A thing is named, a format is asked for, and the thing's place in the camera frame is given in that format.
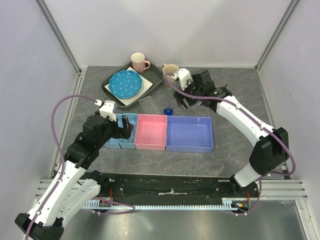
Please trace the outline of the blue base graduated cylinder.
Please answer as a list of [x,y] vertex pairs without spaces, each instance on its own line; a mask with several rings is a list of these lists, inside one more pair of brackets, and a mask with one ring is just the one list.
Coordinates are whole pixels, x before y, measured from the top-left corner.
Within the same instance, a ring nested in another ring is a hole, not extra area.
[[168,106],[163,109],[163,114],[166,116],[172,116],[174,114],[174,110],[171,106]]

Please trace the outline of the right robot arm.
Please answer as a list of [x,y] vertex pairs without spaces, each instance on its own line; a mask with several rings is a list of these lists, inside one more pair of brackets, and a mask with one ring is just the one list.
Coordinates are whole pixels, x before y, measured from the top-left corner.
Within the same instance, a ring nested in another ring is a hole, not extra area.
[[181,68],[173,74],[173,80],[179,83],[173,95],[183,109],[202,103],[232,123],[252,144],[253,151],[248,164],[231,178],[229,191],[233,196],[242,196],[249,184],[288,160],[288,132],[260,120],[227,87],[217,87],[208,70],[190,73],[186,68]]

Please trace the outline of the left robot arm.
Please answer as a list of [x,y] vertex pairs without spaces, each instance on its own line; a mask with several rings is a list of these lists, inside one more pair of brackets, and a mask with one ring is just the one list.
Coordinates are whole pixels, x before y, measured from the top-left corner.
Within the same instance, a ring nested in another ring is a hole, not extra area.
[[131,137],[133,124],[125,115],[121,117],[121,122],[119,126],[117,121],[98,114],[87,118],[82,132],[68,147],[58,173],[44,195],[28,213],[20,213],[16,217],[15,223],[24,232],[25,239],[59,240],[68,222],[85,203],[97,195],[104,197],[109,193],[110,185],[98,171],[74,193],[70,191],[109,139]]

